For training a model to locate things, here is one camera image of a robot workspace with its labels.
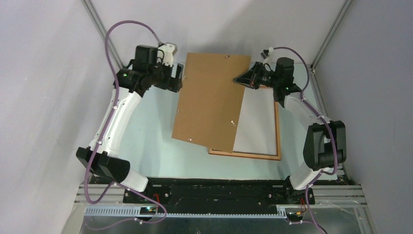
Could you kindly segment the brown fibreboard backing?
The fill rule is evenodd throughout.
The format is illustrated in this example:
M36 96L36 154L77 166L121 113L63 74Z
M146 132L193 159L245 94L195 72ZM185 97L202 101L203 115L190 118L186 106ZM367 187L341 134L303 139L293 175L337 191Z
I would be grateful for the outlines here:
M172 138L232 152L244 96L233 79L250 62L247 55L188 53Z

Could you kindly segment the sunset landscape photo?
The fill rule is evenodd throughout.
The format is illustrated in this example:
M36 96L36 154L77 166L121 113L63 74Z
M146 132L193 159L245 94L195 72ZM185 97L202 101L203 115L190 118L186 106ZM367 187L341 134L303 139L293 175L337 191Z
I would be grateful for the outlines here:
M234 152L277 155L273 91L245 88Z

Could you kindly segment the wooden picture frame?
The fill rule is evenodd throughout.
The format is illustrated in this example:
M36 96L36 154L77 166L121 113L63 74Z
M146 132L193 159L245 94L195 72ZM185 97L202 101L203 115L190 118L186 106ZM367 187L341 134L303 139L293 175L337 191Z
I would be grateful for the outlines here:
M240 152L224 152L217 149L210 148L208 153L211 155L219 155L219 156L232 156L232 157L242 157L242 158L253 158L253 159L264 159L264 160L281 160L281 131L280 131L280 121L279 121L279 104L274 101L275 107L275 122L276 122L276 134L277 134L277 155L270 156L270 155L261 155L261 154L249 154L249 153L240 153Z

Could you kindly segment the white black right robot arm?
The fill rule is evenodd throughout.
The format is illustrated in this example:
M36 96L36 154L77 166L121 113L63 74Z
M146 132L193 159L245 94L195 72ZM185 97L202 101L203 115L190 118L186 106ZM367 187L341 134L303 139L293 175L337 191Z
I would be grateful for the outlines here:
M283 191L286 202L295 204L303 197L302 190L311 187L322 175L333 175L338 164L346 159L346 133L342 121L322 115L294 82L294 61L277 59L274 70L256 62L247 72L234 78L234 83L257 90L272 88L274 101L296 117L307 131L303 147L303 164L289 176L291 186Z

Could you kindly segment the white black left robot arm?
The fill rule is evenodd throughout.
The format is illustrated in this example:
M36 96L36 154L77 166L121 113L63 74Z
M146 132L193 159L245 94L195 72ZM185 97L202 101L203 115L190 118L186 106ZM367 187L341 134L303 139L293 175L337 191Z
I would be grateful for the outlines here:
M174 93L182 88L184 66L174 64L176 51L173 43L136 47L134 59L116 74L110 105L98 132L87 148L80 147L76 152L92 174L135 190L135 197L142 203L152 201L154 190L147 185L146 176L119 156L120 143L132 113L150 87Z

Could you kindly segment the aluminium rail left side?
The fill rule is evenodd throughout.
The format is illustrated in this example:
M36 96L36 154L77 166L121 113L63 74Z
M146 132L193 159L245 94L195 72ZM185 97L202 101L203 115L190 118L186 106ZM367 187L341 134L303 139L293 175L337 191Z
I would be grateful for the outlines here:
M118 54L118 52L116 51L114 44L112 42L112 40L110 39L110 37L108 36L108 30L106 29L102 19L100 18L95 5L93 4L92 0L82 0L81 1L84 8L86 9L89 17L92 20L92 23L94 24L98 34L100 35L101 39L104 42L104 49L105 49L105 54L107 57L107 61L109 63L109 66L112 68L113 64L111 59L114 59L114 62L116 64L116 66L118 68L121 68L123 66L121 60L120 60L120 56ZM97 149L97 142L99 142L98 140L99 138L97 138L97 140L93 140L92 141L92 145L90 146L90 149L93 153L94 156L94 160L91 164L90 167L88 167L86 165L86 172L85 172L85 178L84 178L84 184L86 185L87 183L89 183L90 180L90 175L94 174L95 176L99 176L103 179L106 179L110 182L113 182L114 179L112 177L109 177L108 175L105 174L100 174L101 171L99 171L98 169L100 169L99 167L97 167L96 169L94 168L94 166L97 166L97 164L95 164L95 162L97 163L98 159L102 159L101 156L97 156L97 153L94 153Z

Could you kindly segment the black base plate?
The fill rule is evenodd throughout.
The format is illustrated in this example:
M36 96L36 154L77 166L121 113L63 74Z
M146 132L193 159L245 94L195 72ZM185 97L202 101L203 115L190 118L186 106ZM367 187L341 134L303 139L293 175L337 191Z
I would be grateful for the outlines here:
M312 191L294 191L270 184L171 184L147 187L144 197L125 192L124 203L150 204L149 198L170 213L269 214L278 205L298 205L305 211L315 203Z

